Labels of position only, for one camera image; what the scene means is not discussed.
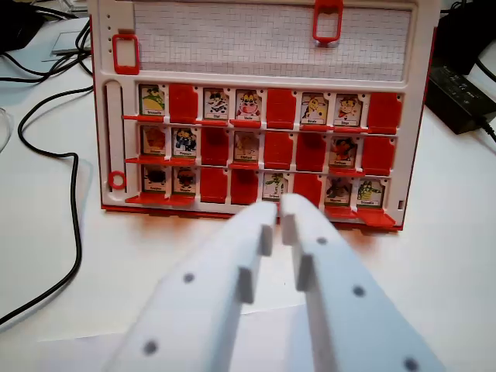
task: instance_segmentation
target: black screw hole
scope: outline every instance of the black screw hole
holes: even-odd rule
[[[185,283],[191,283],[195,279],[195,276],[192,273],[187,273],[184,276]]]
[[[145,343],[145,346],[143,347],[143,352],[145,355],[152,355],[158,350],[158,345],[155,341],[152,339]]]
[[[412,359],[412,358],[407,358],[405,359],[405,368],[406,370],[419,370],[419,364],[417,363],[417,361],[415,359]]]
[[[357,297],[363,297],[365,295],[365,290],[361,286],[356,285],[355,287],[353,287],[353,293]]]

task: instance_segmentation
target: red flip-down tile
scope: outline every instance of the red flip-down tile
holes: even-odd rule
[[[367,136],[363,141],[362,168],[365,174],[388,176],[394,159],[394,144],[388,137]]]
[[[324,210],[327,216],[332,219],[355,219],[357,217],[351,207],[332,207],[327,205]]]
[[[396,224],[383,209],[358,208],[356,215],[365,222],[367,226],[391,228]]]
[[[195,120],[195,124],[201,124],[203,126],[227,126],[227,120]]]
[[[327,132],[328,130],[334,129],[333,126],[322,126],[319,124],[301,124],[300,130],[306,132]]]
[[[168,200],[168,205],[174,206],[186,206],[191,205],[195,202],[195,197],[193,195],[174,195],[172,194]]]
[[[313,205],[319,206],[322,181],[317,174],[295,173],[293,192],[305,196]]]
[[[254,170],[231,171],[231,203],[248,205],[257,201],[258,174]]]
[[[289,133],[265,132],[263,161],[265,168],[289,170],[293,156],[293,139]]]
[[[227,174],[222,168],[201,168],[200,195],[204,203],[224,204],[226,202]]]
[[[296,170],[322,172],[326,142],[319,133],[299,133],[296,144]]]
[[[262,122],[255,122],[253,120],[230,119],[229,122],[236,128],[259,129],[262,126]]]
[[[151,116],[151,115],[123,115],[125,120],[137,120],[138,122],[164,122],[163,116]]]
[[[233,162],[229,165],[229,168],[231,169],[251,169],[251,170],[257,170],[258,169],[258,163],[242,163],[242,162]]]
[[[225,166],[229,157],[229,137],[226,131],[222,128],[201,130],[201,163]]]
[[[367,126],[369,133],[396,134],[401,121],[402,103],[396,93],[370,95]]]
[[[267,128],[293,129],[296,114],[296,97],[289,89],[267,91]]]
[[[139,195],[126,199],[126,203],[167,205],[169,198],[160,192],[140,192]]]
[[[169,85],[170,122],[193,124],[198,116],[198,93],[192,85]]]
[[[153,155],[140,155],[131,159],[126,159],[126,163],[131,164],[157,164],[164,166],[190,167],[195,165],[195,159],[184,159],[180,157],[172,157],[165,160],[164,157],[155,157]]]
[[[341,167],[329,167],[329,173],[333,176],[340,177],[363,177],[365,172],[358,171],[356,168],[341,168]]]

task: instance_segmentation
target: cow character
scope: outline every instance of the cow character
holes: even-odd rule
[[[241,96],[236,116],[260,116],[259,101],[257,93],[246,92]]]
[[[207,104],[211,114],[225,114],[227,112],[227,100],[223,92],[213,91],[208,98]]]

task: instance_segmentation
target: black power adapter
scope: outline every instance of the black power adapter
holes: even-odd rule
[[[455,134],[482,128],[496,141],[488,124],[496,117],[496,103],[449,66],[432,65],[425,104]]]

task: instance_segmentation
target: red plastic clip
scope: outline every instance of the red plastic clip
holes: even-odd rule
[[[329,44],[333,41],[339,40],[341,37],[341,22],[343,21],[343,0],[315,0],[315,7],[313,10],[313,38],[322,44]],[[338,27],[334,37],[320,37],[317,36],[317,25],[319,23],[319,14],[332,14],[338,13]]]
[[[116,177],[121,177],[122,178],[122,183],[121,184],[116,184],[115,178]],[[114,190],[122,190],[126,188],[126,175],[124,172],[121,172],[120,170],[114,170],[113,172],[110,172],[108,176],[108,184],[110,184],[110,187],[113,188]]]
[[[134,66],[120,66],[117,61],[117,41],[131,40],[134,42],[135,64]],[[114,54],[114,70],[119,75],[138,75],[140,73],[140,52],[138,50],[138,38],[136,35],[120,33],[112,37],[112,50]]]

